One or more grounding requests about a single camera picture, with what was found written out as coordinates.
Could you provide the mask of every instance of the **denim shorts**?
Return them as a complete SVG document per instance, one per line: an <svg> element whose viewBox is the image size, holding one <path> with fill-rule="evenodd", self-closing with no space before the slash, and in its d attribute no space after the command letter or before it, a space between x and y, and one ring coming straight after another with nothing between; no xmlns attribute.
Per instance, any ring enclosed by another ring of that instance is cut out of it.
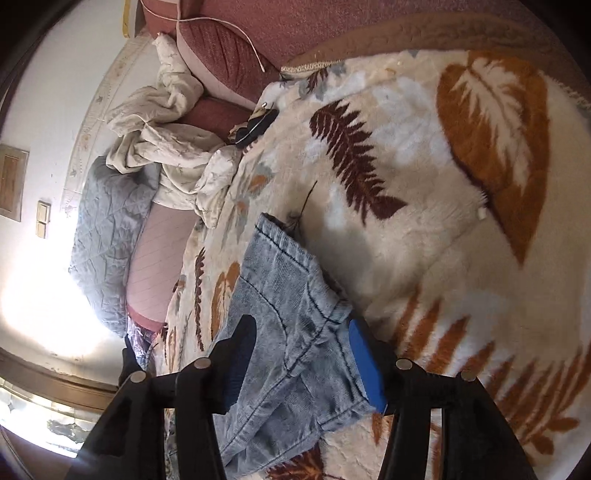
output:
<svg viewBox="0 0 591 480"><path fill-rule="evenodd" d="M259 217L216 338L244 314L256 319L238 402L214 417L228 478L285 462L373 411L349 346L352 306L338 291L281 222Z"/></svg>

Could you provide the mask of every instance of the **gray quilted blanket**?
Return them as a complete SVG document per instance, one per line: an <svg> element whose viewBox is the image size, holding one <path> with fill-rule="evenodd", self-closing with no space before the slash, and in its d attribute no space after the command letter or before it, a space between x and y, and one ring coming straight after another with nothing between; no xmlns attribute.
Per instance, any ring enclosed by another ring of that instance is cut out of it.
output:
<svg viewBox="0 0 591 480"><path fill-rule="evenodd" d="M158 189L160 168L152 163L123 175L99 157L82 192L70 275L97 318L121 337L127 328L129 263Z"/></svg>

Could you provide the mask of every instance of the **white wall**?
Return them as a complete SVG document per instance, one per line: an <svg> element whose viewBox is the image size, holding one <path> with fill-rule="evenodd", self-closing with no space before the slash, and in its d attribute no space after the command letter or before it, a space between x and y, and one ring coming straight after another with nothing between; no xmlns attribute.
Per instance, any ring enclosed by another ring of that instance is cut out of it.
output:
<svg viewBox="0 0 591 480"><path fill-rule="evenodd" d="M98 323L67 275L72 226L59 207L80 124L125 43L123 5L83 0L50 31L19 84L0 139L30 152L22 221L0 217L0 347L110 383L119 375L122 340ZM156 67L145 80L137 76L133 88L152 83ZM35 236L39 200L53 206L46 239Z"/></svg>

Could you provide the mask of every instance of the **wooden panel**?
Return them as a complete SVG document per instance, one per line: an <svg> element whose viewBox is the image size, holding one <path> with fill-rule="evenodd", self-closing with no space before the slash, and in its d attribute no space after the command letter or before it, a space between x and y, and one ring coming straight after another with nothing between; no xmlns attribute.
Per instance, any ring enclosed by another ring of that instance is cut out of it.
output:
<svg viewBox="0 0 591 480"><path fill-rule="evenodd" d="M18 158L4 156L0 175L0 209L14 212L17 203Z"/></svg>
<svg viewBox="0 0 591 480"><path fill-rule="evenodd" d="M22 190L28 153L0 145L0 215L21 221Z"/></svg>
<svg viewBox="0 0 591 480"><path fill-rule="evenodd" d="M0 377L40 397L97 413L107 408L117 391L114 385L58 374L1 348Z"/></svg>

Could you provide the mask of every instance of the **wooden baseboard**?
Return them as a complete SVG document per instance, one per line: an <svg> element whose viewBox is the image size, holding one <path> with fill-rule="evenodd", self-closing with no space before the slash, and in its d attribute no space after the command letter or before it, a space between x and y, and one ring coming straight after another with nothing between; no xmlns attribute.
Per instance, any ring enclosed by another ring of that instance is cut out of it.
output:
<svg viewBox="0 0 591 480"><path fill-rule="evenodd" d="M0 348L0 377L40 397L73 408L101 413L117 387L63 375L40 367Z"/></svg>

